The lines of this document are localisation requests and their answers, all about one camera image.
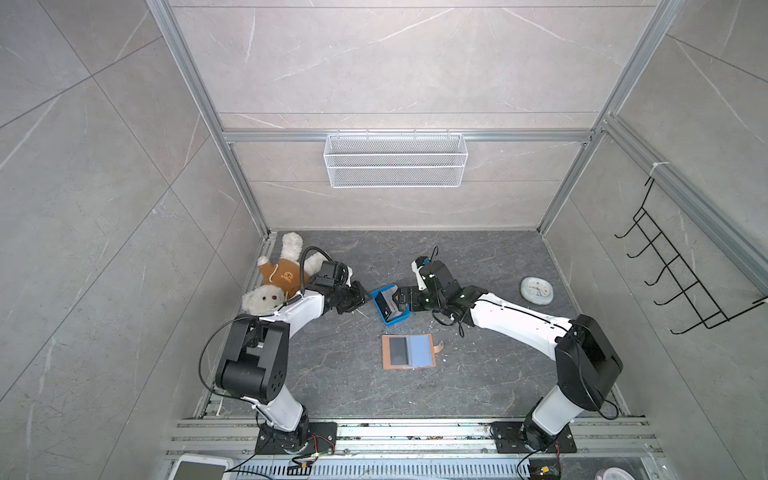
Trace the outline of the tan leather card holder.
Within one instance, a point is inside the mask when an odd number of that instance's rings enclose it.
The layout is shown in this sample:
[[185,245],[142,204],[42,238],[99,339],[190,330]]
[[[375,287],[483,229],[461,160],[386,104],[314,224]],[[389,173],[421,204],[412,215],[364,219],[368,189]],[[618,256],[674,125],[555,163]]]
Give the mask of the tan leather card holder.
[[[409,366],[392,368],[386,363],[387,355],[387,336],[404,336],[408,340]],[[435,343],[431,334],[420,335],[383,335],[382,336],[382,356],[384,370],[414,370],[423,368],[434,368],[437,364],[436,356],[444,348],[443,342]]]

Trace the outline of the dark credit card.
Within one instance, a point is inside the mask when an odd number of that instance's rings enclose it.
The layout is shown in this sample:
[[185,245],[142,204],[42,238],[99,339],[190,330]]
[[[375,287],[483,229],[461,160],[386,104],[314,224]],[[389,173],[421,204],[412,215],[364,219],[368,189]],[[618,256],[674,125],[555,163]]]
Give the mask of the dark credit card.
[[408,367],[408,340],[404,336],[387,336],[386,363],[392,368]]

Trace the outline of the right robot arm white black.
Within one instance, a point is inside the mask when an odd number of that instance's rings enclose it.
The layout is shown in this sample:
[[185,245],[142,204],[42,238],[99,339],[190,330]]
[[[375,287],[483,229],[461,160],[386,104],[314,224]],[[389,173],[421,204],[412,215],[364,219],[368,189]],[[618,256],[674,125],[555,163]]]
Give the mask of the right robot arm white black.
[[438,323],[495,331],[528,345],[555,362],[556,385],[526,415],[520,438],[530,451],[555,443],[584,411],[599,413],[623,370],[623,362],[598,322],[540,313],[508,302],[474,285],[461,286],[440,260],[427,256],[411,264],[417,279],[397,303],[429,311]]

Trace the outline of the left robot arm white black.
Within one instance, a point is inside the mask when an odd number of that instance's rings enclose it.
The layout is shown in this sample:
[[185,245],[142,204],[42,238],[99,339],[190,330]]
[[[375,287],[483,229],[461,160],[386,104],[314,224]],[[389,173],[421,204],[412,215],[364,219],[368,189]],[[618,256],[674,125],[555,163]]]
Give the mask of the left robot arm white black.
[[202,363],[197,374],[213,393],[250,404],[266,426],[303,443],[308,435],[306,408],[285,386],[289,340],[309,322],[334,309],[347,313],[364,305],[370,295],[353,280],[353,270],[316,246],[301,246],[291,233],[279,261],[262,256],[257,266],[263,284],[242,298],[242,312],[220,326],[228,335],[215,368],[214,383],[206,381]]

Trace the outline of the white teddy bear brown shirt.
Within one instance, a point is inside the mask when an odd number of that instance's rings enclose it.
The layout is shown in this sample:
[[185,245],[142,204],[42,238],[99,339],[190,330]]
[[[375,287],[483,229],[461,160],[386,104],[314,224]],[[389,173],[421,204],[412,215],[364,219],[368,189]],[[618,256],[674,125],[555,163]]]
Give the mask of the white teddy bear brown shirt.
[[296,232],[289,232],[283,235],[276,263],[265,256],[257,260],[263,283],[242,297],[243,313],[267,321],[287,323],[311,321],[325,313],[323,295],[311,291],[308,282],[312,275],[320,271],[327,257],[320,252],[307,254],[303,265],[300,265],[303,251],[302,237]]

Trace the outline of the white round clock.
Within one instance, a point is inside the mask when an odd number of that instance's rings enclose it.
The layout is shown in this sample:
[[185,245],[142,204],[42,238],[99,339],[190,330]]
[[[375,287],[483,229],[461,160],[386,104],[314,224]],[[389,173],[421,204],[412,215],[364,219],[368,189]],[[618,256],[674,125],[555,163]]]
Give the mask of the white round clock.
[[538,277],[525,277],[520,283],[520,293],[526,301],[535,305],[549,305],[554,299],[552,284]]

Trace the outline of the white tablet device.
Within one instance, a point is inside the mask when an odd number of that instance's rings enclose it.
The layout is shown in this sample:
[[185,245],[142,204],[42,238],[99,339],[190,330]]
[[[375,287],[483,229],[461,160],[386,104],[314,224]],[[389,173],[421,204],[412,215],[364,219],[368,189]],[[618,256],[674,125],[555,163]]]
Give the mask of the white tablet device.
[[235,480],[230,471],[234,462],[230,458],[198,454],[183,454],[175,462],[168,476],[171,480]]

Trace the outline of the pink white round object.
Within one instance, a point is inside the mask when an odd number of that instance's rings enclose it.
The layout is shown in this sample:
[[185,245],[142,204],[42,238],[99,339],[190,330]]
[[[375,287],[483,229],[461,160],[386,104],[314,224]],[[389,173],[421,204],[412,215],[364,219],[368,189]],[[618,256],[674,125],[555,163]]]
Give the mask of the pink white round object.
[[596,480],[635,480],[628,471],[619,467],[608,467],[597,472]]

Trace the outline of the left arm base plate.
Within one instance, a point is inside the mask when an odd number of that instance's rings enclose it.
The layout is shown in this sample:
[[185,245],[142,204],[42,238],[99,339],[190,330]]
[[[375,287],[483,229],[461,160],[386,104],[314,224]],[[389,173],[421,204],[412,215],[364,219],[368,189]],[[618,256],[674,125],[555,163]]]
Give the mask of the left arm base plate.
[[296,432],[285,432],[260,425],[254,452],[257,455],[290,454],[307,456],[313,453],[332,453],[338,424],[335,422],[300,423]]

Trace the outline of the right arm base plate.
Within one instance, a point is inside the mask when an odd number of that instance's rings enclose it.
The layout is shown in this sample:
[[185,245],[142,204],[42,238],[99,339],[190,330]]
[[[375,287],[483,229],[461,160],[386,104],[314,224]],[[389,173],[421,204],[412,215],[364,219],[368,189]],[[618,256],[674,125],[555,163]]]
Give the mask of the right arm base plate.
[[570,426],[566,425],[556,437],[540,431],[535,424],[524,421],[494,421],[490,434],[499,454],[576,453],[577,447]]

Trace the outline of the aluminium rail front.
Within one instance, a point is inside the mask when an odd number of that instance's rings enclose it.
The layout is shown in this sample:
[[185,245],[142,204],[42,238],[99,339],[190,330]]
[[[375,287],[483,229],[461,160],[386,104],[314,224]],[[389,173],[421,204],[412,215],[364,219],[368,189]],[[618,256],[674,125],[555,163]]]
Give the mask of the aluminium rail front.
[[183,454],[230,458],[236,479],[595,479],[619,467],[635,479],[674,473],[642,417],[578,418],[576,453],[499,454],[490,434],[503,418],[320,419],[338,424],[335,450],[307,456],[257,455],[256,421],[181,420],[163,446],[167,475]]

